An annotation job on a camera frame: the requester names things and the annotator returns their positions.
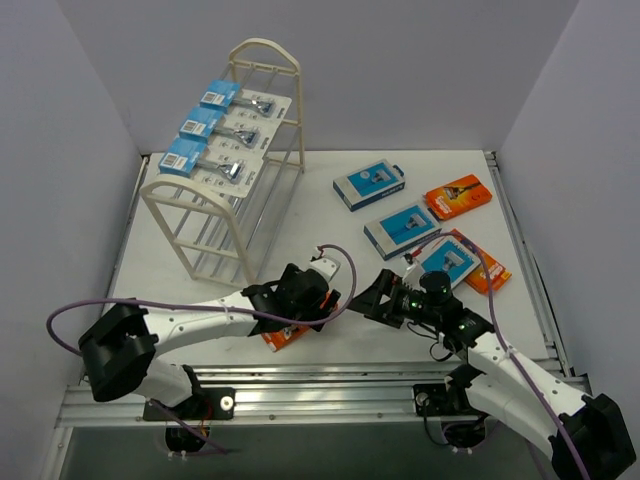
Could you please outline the orange Gillette Fusion box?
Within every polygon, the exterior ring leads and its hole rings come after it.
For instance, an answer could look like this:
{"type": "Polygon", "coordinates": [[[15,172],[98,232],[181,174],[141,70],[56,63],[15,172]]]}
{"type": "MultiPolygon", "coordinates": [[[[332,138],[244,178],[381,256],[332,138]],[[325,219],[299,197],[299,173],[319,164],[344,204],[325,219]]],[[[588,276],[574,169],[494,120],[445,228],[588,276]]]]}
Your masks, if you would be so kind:
{"type": "MultiPolygon", "coordinates": [[[[325,300],[320,305],[321,312],[326,316],[333,313],[338,308],[340,296],[341,294],[336,290],[327,293],[325,300]]],[[[262,333],[261,337],[272,352],[278,352],[305,335],[309,330],[308,326],[286,325],[279,331],[262,333]]]]}

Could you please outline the blue Gillette razor blister pack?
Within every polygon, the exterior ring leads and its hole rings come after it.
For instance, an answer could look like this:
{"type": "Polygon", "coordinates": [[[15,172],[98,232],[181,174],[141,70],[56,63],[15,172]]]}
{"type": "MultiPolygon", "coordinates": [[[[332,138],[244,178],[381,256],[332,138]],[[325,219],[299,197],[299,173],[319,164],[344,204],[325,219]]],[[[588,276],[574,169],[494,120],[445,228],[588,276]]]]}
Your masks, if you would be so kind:
{"type": "Polygon", "coordinates": [[[251,120],[275,122],[282,120],[292,99],[243,88],[239,83],[214,80],[205,89],[199,106],[224,114],[251,120]]]}

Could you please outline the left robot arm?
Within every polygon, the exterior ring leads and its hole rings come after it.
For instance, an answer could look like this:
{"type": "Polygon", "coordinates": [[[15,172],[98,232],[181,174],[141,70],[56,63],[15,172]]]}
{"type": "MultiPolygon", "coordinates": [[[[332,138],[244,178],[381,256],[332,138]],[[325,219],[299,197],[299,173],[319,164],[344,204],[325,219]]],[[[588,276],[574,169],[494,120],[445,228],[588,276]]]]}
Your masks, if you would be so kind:
{"type": "Polygon", "coordinates": [[[302,270],[288,264],[282,276],[251,285],[188,310],[152,313],[117,303],[78,342],[92,395],[109,402],[137,394],[162,403],[179,419],[194,417],[202,389],[193,369],[167,363],[169,351],[226,337],[253,337],[319,323],[340,297],[329,282],[338,264],[317,258],[302,270]]]}

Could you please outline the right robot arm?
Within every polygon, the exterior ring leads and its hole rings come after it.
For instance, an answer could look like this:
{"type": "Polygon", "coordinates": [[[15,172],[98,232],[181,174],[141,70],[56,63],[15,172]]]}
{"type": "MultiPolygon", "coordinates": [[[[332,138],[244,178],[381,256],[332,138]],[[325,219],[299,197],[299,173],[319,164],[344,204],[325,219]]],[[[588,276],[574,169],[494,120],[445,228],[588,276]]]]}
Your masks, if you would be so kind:
{"type": "Polygon", "coordinates": [[[498,420],[535,446],[560,479],[617,479],[637,455],[618,404],[592,397],[530,360],[497,326],[465,307],[441,271],[416,289],[388,269],[349,304],[352,311],[398,328],[431,328],[462,365],[445,379],[444,400],[498,420]]]}

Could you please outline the cream metal-rod shelf rack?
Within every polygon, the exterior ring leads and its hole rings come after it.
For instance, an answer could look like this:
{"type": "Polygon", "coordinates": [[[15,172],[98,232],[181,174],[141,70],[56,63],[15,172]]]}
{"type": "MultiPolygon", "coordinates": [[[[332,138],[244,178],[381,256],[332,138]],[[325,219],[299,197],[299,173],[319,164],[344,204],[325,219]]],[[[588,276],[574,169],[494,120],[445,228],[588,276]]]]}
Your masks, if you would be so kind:
{"type": "Polygon", "coordinates": [[[273,40],[231,50],[140,195],[187,275],[257,280],[305,172],[302,68],[273,40]]]}

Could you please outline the blue harry's box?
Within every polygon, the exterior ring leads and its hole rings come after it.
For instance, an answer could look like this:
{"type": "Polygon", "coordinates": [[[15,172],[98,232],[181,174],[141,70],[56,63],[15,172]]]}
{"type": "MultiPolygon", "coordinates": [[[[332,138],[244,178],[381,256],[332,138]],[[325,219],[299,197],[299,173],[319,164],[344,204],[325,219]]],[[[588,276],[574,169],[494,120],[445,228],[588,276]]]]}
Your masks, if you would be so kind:
{"type": "Polygon", "coordinates": [[[354,212],[403,190],[405,184],[404,171],[380,159],[336,178],[332,186],[348,210],[354,212]]]}
{"type": "Polygon", "coordinates": [[[458,286],[480,265],[480,259],[455,238],[441,239],[422,251],[429,254],[428,259],[423,263],[426,273],[432,271],[446,273],[452,288],[458,286]]]}
{"type": "Polygon", "coordinates": [[[380,257],[389,260],[433,238],[441,224],[424,203],[413,202],[366,223],[363,231],[380,257]]]}

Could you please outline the lower blue Harry's box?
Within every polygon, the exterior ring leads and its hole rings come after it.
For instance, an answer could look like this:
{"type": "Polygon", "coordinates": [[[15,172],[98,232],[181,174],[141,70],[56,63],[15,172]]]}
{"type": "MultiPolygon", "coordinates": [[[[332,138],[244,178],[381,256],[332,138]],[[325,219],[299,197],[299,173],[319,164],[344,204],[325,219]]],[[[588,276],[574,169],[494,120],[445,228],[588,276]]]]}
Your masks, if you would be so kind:
{"type": "Polygon", "coordinates": [[[424,203],[413,202],[366,223],[363,231],[380,257],[389,260],[433,238],[441,224],[424,203]]]}

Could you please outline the upper blue Harry's box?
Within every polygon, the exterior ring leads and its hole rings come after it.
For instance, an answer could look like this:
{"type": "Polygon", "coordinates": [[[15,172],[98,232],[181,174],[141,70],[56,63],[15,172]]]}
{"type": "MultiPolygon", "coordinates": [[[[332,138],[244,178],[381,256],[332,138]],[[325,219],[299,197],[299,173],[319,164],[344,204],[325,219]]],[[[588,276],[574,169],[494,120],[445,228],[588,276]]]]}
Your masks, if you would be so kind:
{"type": "Polygon", "coordinates": [[[336,178],[332,186],[348,210],[354,212],[403,190],[405,184],[404,171],[380,159],[336,178]]]}

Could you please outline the aluminium rail frame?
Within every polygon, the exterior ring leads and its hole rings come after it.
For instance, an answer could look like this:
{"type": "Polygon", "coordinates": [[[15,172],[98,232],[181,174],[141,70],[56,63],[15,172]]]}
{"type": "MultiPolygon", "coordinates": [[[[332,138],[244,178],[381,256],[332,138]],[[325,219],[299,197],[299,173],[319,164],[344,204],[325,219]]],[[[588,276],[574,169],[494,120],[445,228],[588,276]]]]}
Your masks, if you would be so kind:
{"type": "MultiPolygon", "coordinates": [[[[305,263],[314,246],[328,242],[353,256],[357,284],[365,288],[383,263],[365,238],[363,225],[428,190],[474,174],[491,190],[492,200],[456,218],[453,225],[512,271],[512,279],[494,303],[499,325],[521,350],[555,375],[568,378],[568,359],[539,279],[528,264],[494,162],[480,150],[388,151],[384,157],[406,174],[405,189],[359,211],[348,211],[333,191],[333,180],[381,157],[378,151],[307,154],[306,170],[261,279],[278,277],[289,262],[305,263]]],[[[258,338],[226,338],[173,351],[169,359],[193,366],[207,387],[233,387],[239,424],[410,421],[412,386],[441,382],[453,368],[452,362],[433,361],[427,339],[350,312],[277,353],[258,338]]]]}

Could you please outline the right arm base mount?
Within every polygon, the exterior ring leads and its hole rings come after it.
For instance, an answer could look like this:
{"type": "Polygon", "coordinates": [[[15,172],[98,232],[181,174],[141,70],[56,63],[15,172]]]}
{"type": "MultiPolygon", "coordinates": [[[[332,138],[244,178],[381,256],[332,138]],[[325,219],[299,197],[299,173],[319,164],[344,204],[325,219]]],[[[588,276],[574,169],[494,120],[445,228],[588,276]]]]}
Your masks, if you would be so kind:
{"type": "Polygon", "coordinates": [[[447,387],[444,383],[414,384],[412,394],[418,416],[489,416],[485,410],[473,407],[466,391],[459,387],[447,387]]]}

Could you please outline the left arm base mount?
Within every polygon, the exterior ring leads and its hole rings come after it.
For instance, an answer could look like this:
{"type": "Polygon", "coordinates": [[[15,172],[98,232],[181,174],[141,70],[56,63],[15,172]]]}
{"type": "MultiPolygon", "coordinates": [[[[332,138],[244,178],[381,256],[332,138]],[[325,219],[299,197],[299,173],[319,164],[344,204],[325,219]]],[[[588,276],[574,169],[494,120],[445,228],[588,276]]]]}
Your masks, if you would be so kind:
{"type": "Polygon", "coordinates": [[[204,388],[168,410],[185,421],[231,420],[234,418],[236,390],[231,387],[204,388]]]}

